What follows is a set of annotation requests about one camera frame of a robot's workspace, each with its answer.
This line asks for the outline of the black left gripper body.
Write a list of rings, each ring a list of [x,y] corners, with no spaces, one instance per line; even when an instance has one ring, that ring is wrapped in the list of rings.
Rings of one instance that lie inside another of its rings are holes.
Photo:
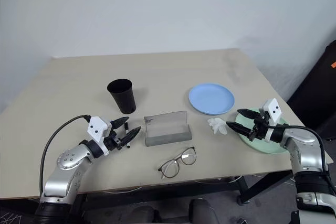
[[[128,123],[125,122],[125,124],[122,125],[122,127],[128,127]],[[117,133],[116,133],[115,130],[112,130],[112,129],[110,130],[110,133],[108,134],[108,136],[104,138],[103,143],[109,151],[112,151],[115,148],[117,150],[121,149],[121,148],[119,148],[120,138],[117,137]]]

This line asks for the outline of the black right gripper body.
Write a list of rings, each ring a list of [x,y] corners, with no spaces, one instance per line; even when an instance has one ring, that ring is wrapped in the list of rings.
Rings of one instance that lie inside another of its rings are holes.
[[[263,115],[255,112],[252,116],[254,120],[254,126],[249,134],[249,140],[252,142],[254,139],[262,140],[265,138],[266,133],[268,131],[268,124],[270,115],[268,112],[265,112]]]

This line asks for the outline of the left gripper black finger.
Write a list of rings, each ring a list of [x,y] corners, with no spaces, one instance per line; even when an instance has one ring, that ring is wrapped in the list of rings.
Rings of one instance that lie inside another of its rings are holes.
[[[110,121],[110,123],[111,123],[111,129],[112,130],[118,129],[119,127],[121,127],[122,125],[124,125],[125,122],[127,122],[128,119],[129,119],[128,116],[124,116],[124,117],[118,118],[116,120]]]
[[[119,148],[127,146],[140,132],[141,127],[139,126],[132,130],[129,130],[128,127],[124,127],[124,129],[125,129],[125,136],[123,138],[120,138]]]

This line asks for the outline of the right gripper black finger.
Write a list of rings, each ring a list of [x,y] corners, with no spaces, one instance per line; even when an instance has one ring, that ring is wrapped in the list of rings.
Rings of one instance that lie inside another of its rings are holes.
[[[230,129],[232,129],[233,131],[235,131],[236,133],[241,134],[241,135],[243,135],[245,137],[249,137],[250,134],[251,134],[251,132],[252,132],[251,129],[249,129],[249,128],[247,128],[247,127],[245,127],[245,126],[243,126],[243,125],[241,125],[241,124],[239,124],[237,122],[231,122],[231,121],[230,122],[226,122],[226,125]]]
[[[256,119],[260,117],[260,113],[257,111],[253,111],[250,109],[238,109],[237,112],[241,114],[242,116],[249,118],[249,119]]]

